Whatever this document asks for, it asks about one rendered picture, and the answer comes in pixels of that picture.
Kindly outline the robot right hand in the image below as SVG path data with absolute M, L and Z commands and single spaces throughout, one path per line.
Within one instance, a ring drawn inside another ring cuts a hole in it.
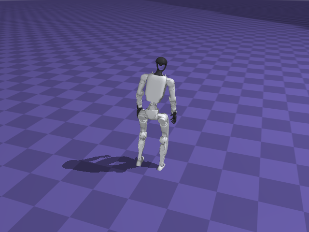
M 172 122 L 173 124 L 176 123 L 176 118 L 177 118 L 177 117 L 176 117 L 176 114 L 177 114 L 176 112 L 173 112 L 173 114 L 170 115 L 170 116 L 173 116 L 173 118 L 171 119 L 171 120 L 172 120 L 171 122 Z

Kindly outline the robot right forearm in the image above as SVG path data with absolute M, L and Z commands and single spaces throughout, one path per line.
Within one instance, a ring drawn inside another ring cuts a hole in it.
M 175 97 L 174 102 L 170 102 L 170 105 L 171 105 L 171 113 L 173 114 L 173 112 L 177 112 L 176 111 L 176 97 Z

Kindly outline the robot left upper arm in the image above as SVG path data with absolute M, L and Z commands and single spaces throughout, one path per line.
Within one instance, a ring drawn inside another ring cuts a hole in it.
M 146 84 L 146 80 L 149 74 L 145 73 L 140 77 L 140 82 L 139 82 L 139 86 L 138 86 L 138 90 L 137 90 L 137 94 L 139 96 L 143 96 L 144 95 L 144 91 L 143 88 L 145 87 Z

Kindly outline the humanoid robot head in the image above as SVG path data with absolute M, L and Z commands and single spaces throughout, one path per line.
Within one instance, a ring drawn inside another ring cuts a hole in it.
M 156 71 L 156 73 L 154 73 L 154 75 L 163 76 L 162 72 L 165 70 L 165 68 L 167 66 L 167 60 L 164 57 L 158 57 L 155 62 L 156 62 L 156 66 L 157 66 L 157 71 Z M 158 64 L 160 66 L 165 65 L 164 69 L 159 70 Z

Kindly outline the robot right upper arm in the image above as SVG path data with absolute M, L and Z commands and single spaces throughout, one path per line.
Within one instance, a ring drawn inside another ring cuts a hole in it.
M 175 102 L 175 82 L 171 78 L 166 78 L 166 84 L 169 87 L 169 101 Z

